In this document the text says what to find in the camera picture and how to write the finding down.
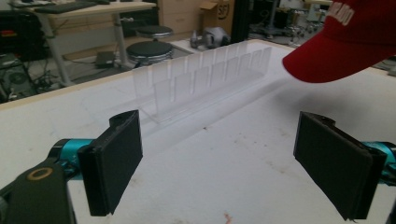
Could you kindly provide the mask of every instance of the black keyboard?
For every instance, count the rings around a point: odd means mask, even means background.
[[[69,12],[69,11],[74,11],[77,9],[82,9],[85,7],[94,7],[98,5],[95,2],[87,2],[87,1],[81,1],[81,2],[71,2],[71,3],[64,3],[64,4],[59,4],[59,5],[54,5],[54,6],[47,6],[47,7],[38,7],[35,8],[35,12],[38,13],[48,13],[48,14],[60,14],[64,12]]]

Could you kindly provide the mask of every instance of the round stool seat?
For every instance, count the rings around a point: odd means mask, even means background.
[[[126,49],[129,59],[140,63],[158,63],[172,58],[172,45],[158,41],[143,41]]]
[[[150,25],[138,28],[136,34],[145,38],[161,38],[173,34],[173,30],[166,26]]]

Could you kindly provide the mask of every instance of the stool seat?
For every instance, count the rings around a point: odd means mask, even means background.
[[[136,30],[136,35],[145,38],[162,38],[173,34],[173,30],[166,26],[160,25],[150,25],[138,28]]]
[[[158,63],[172,58],[172,45],[158,41],[143,41],[126,49],[129,59],[138,63]]]

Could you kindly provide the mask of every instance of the cap brim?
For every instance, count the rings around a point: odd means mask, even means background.
[[[396,46],[343,42],[318,33],[283,59],[301,81],[323,83],[353,75],[396,54]]]

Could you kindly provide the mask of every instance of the desk leg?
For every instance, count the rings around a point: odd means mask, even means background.
[[[113,20],[114,20],[114,32],[117,38],[117,42],[119,44],[121,65],[124,66],[127,64],[127,56],[126,56],[125,41],[124,41],[123,31],[120,21],[120,14],[113,14]]]
[[[58,50],[58,46],[56,45],[56,36],[52,32],[48,17],[40,13],[37,13],[36,15],[40,19],[43,32],[46,36],[47,43],[49,44],[50,52],[52,53],[52,57],[58,67],[61,76],[61,85],[64,87],[74,85],[74,83],[70,80],[69,75],[67,74],[66,68],[64,66],[64,59],[62,58],[62,55]]]

